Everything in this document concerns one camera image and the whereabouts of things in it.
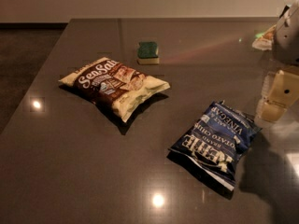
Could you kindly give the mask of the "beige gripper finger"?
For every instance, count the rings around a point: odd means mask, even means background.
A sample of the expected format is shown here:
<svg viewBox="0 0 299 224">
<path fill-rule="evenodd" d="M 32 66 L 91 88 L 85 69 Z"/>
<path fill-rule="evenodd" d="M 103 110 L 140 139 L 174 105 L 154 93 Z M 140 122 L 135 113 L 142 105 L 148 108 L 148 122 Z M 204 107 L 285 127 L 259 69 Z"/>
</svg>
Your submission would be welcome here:
<svg viewBox="0 0 299 224">
<path fill-rule="evenodd" d="M 261 96 L 255 121 L 278 121 L 299 99 L 299 67 L 289 65 L 276 72 L 268 72 L 263 81 Z"/>
</svg>

